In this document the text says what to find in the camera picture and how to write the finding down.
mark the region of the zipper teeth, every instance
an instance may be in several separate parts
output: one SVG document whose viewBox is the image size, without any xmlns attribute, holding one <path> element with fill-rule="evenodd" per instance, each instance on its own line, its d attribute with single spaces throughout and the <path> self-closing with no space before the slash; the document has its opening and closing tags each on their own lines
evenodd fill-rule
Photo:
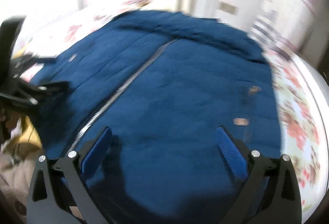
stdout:
<svg viewBox="0 0 329 224">
<path fill-rule="evenodd" d="M 107 102 L 93 115 L 93 117 L 87 122 L 87 124 L 78 132 L 78 135 L 76 136 L 74 142 L 71 144 L 70 149 L 66 152 L 69 153 L 70 151 L 73 151 L 78 144 L 78 142 L 81 140 L 83 135 L 87 132 L 87 130 L 91 127 L 91 125 L 111 106 L 112 103 L 116 101 L 116 99 L 126 90 L 126 88 L 134 81 L 134 79 L 139 76 L 140 73 L 142 73 L 149 65 L 151 65 L 163 52 L 164 50 L 173 42 L 175 42 L 177 39 L 171 40 L 167 42 L 166 44 L 163 44 L 160 46 L 157 51 L 151 56 L 150 59 L 148 59 L 138 70 L 137 72 L 133 73 L 124 83 L 121 87 L 117 89 L 117 91 L 114 93 L 114 95 L 107 100 Z"/>
</svg>

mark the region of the zipper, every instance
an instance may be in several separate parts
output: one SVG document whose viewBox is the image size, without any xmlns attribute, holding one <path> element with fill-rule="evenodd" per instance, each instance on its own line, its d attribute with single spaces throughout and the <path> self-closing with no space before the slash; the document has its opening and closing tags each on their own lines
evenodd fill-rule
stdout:
<svg viewBox="0 0 329 224">
<path fill-rule="evenodd" d="M 76 135 L 73 143 L 71 144 L 69 150 L 73 151 L 83 135 L 87 132 L 87 130 L 92 126 L 92 124 L 116 101 L 117 98 L 127 89 L 127 87 L 147 68 L 151 65 L 163 52 L 164 50 L 173 42 L 177 41 L 177 39 L 173 39 L 163 45 L 161 45 L 157 51 L 135 72 L 133 73 L 124 83 L 121 85 L 114 95 L 112 95 L 102 106 L 101 108 L 87 121 L 87 123 L 79 130 Z"/>
</svg>

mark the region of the jacket pocket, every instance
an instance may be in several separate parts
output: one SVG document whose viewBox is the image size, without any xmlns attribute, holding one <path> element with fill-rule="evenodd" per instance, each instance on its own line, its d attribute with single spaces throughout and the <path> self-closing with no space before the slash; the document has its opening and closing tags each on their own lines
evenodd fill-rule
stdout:
<svg viewBox="0 0 329 224">
<path fill-rule="evenodd" d="M 238 81 L 234 92 L 235 102 L 232 114 L 234 134 L 245 144 L 252 142 L 255 129 L 256 99 L 261 88 L 252 82 Z"/>
</svg>

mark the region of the blue jacket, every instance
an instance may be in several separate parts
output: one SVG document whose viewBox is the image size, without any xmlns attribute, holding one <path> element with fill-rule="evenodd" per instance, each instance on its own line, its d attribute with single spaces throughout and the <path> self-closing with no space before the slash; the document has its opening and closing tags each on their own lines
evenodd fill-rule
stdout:
<svg viewBox="0 0 329 224">
<path fill-rule="evenodd" d="M 250 149 L 280 156 L 271 70 L 262 50 L 244 32 L 213 20 L 125 13 L 45 65 L 32 83 L 55 81 L 70 81 L 72 90 L 47 100 L 42 118 L 32 118 L 47 155 L 63 156 L 75 142 L 78 151 L 110 127 L 116 139 L 87 185 L 105 210 L 125 212 L 130 221 L 214 223 L 223 216 L 240 186 L 217 148 L 219 125 Z M 243 125 L 237 125 L 240 118 Z"/>
</svg>

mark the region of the blue gripper pad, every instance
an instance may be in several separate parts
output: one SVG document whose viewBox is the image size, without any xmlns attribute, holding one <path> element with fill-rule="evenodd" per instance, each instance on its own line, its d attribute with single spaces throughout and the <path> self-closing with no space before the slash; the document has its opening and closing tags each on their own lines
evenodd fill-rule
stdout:
<svg viewBox="0 0 329 224">
<path fill-rule="evenodd" d="M 248 178 L 247 161 L 222 127 L 216 129 L 217 145 L 235 177 Z"/>
<path fill-rule="evenodd" d="M 99 164 L 103 161 L 111 145 L 111 141 L 112 131 L 110 128 L 106 127 L 101 131 L 101 134 L 81 161 L 80 176 L 82 179 L 88 180 L 94 176 Z"/>
</svg>

